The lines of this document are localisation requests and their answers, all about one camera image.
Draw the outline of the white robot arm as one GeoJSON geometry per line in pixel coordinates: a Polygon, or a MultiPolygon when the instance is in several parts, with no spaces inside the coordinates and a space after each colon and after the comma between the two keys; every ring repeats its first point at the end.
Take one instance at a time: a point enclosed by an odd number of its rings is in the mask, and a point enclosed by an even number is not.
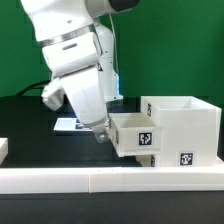
{"type": "Polygon", "coordinates": [[[99,21],[140,0],[20,0],[51,71],[42,99],[52,110],[65,100],[98,142],[108,140],[106,103],[119,95],[114,70],[115,34],[99,21]]]}

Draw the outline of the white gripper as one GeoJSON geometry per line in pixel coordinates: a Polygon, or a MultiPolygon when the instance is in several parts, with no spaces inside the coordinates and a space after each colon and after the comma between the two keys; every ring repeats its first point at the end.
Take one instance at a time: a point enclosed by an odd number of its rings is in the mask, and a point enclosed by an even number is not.
{"type": "Polygon", "coordinates": [[[100,45],[96,34],[89,32],[47,46],[42,52],[52,72],[51,81],[60,79],[64,95],[80,122],[92,128],[98,143],[107,142],[107,110],[98,74],[100,45]]]}

